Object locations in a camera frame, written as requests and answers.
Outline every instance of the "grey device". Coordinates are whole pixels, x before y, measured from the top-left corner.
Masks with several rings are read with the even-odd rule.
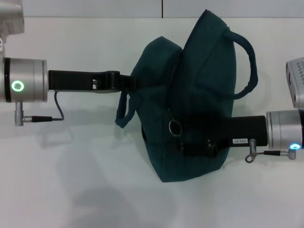
[[[48,99],[47,62],[5,57],[7,36],[24,33],[21,0],[0,1],[0,102],[16,103],[15,124],[23,126],[23,102]]]
[[[293,149],[304,146],[304,58],[286,63],[286,79],[294,110],[267,112],[270,149]]]

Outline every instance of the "blue led light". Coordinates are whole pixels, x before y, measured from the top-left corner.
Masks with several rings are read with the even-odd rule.
[[[300,148],[301,148],[301,146],[299,144],[296,144],[296,143],[290,145],[290,149],[292,149],[292,150],[298,150]]]

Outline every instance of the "black bracket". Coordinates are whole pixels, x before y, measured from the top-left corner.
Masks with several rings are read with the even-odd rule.
[[[115,93],[136,89],[135,78],[121,75],[119,71],[105,72],[48,72],[49,90],[57,92]]]

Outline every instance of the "label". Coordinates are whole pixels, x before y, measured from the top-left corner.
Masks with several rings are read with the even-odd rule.
[[[248,139],[233,139],[232,142],[233,144],[247,144]]]

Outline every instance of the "black cable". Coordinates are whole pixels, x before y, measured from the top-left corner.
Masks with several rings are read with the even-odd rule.
[[[272,155],[272,156],[281,156],[281,151],[264,151],[262,153],[257,153],[256,156],[261,155],[261,154]],[[250,154],[250,155],[246,156],[245,161],[247,163],[252,163],[254,161],[254,159],[252,159],[251,154]]]
[[[60,112],[61,118],[52,118],[52,121],[63,121],[65,119],[65,115],[63,115],[63,112],[62,112],[62,110],[61,110],[61,108],[60,108],[60,106],[58,104],[57,93],[58,92],[55,92],[55,94],[54,94],[54,100],[55,100],[56,106],[57,106],[57,108],[58,108],[58,110]]]

